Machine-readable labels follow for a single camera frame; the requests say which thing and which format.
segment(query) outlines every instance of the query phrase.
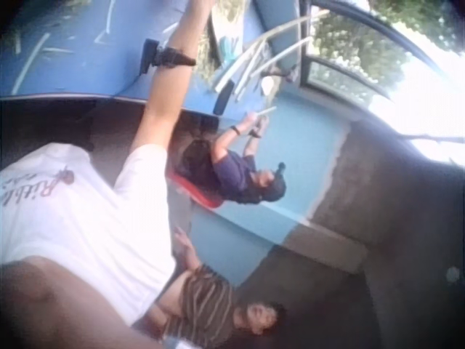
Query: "man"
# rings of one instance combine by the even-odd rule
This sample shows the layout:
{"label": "man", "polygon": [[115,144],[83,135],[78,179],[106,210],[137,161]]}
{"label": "man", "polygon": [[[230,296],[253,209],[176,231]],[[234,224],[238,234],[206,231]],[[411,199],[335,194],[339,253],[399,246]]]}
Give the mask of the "man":
{"label": "man", "polygon": [[[195,140],[185,150],[178,172],[200,188],[217,192],[223,199],[240,204],[281,199],[286,193],[285,165],[279,164],[275,172],[257,170],[255,165],[259,140],[269,122],[267,116],[257,121],[256,114],[250,113],[212,144],[207,140]],[[241,135],[249,136],[242,156],[229,150]]]}
{"label": "man", "polygon": [[[169,46],[196,58],[213,5],[190,0]],[[164,172],[191,73],[157,69],[113,189],[72,145],[0,174],[1,317],[23,347],[160,348],[129,326],[174,269]]]}
{"label": "man", "polygon": [[258,204],[260,201],[277,201],[286,193],[283,178],[285,166],[280,164],[278,170],[257,170],[255,154],[259,139],[268,128],[267,116],[260,118],[257,126],[249,132],[249,140],[243,155],[230,151],[230,145],[244,135],[256,123],[256,114],[250,113],[241,123],[230,127],[211,147],[211,160],[220,183],[224,198],[244,204]]}
{"label": "man", "polygon": [[179,230],[187,270],[147,313],[164,335],[187,340],[203,349],[215,348],[242,330],[255,335],[274,332],[286,312],[273,303],[237,306],[233,286],[199,260],[189,237]]}

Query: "bracelet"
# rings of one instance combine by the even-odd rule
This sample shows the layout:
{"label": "bracelet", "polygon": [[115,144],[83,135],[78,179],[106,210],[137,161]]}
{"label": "bracelet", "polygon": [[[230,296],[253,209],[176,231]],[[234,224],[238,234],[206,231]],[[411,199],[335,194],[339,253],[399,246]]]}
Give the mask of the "bracelet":
{"label": "bracelet", "polygon": [[237,128],[236,126],[231,126],[230,128],[231,128],[232,130],[234,130],[235,133],[238,134],[238,136],[240,136],[240,132],[239,132],[239,130],[238,130],[238,128]]}

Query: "foliage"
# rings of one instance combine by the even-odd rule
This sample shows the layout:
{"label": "foliage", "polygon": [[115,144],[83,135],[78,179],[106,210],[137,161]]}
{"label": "foliage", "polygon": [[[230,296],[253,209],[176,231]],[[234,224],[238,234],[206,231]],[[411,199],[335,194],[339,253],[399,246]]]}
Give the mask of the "foliage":
{"label": "foliage", "polygon": [[[333,13],[316,23],[314,29],[316,52],[307,53],[337,63],[387,91],[395,90],[403,80],[407,52],[374,29]],[[339,90],[348,89],[347,78],[335,71],[319,69],[311,77]],[[359,83],[350,85],[348,92],[369,104],[373,94]]]}
{"label": "foliage", "polygon": [[401,22],[425,35],[440,49],[463,52],[457,35],[458,20],[444,0],[378,0],[373,10],[390,23]]}

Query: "hair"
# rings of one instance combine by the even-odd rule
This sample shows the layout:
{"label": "hair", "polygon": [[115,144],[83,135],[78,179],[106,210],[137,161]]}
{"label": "hair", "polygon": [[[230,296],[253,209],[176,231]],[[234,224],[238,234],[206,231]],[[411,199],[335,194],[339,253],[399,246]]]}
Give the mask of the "hair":
{"label": "hair", "polygon": [[248,178],[247,188],[228,199],[239,204],[259,204],[262,201],[273,202],[279,200],[286,193],[286,181],[283,178],[285,169],[286,165],[281,162],[275,172],[275,179],[266,188],[260,188],[251,178]]}
{"label": "hair", "polygon": [[287,318],[288,311],[284,308],[283,305],[275,302],[262,303],[265,307],[269,307],[275,310],[276,312],[276,321],[271,326],[263,331],[263,335],[270,336],[275,334],[282,329]]}

